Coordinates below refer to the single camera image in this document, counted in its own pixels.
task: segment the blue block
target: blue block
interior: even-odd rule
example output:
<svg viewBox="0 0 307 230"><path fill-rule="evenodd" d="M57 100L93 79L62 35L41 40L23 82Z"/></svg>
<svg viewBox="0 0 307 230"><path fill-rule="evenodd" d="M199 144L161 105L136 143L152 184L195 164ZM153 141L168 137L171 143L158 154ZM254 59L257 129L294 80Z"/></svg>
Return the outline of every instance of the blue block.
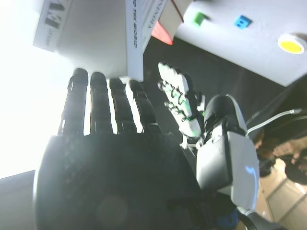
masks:
<svg viewBox="0 0 307 230"><path fill-rule="evenodd" d="M247 27L249 24L251 23L251 19L241 15L235 22L235 26L240 28L240 29L244 29L245 27Z"/></svg>

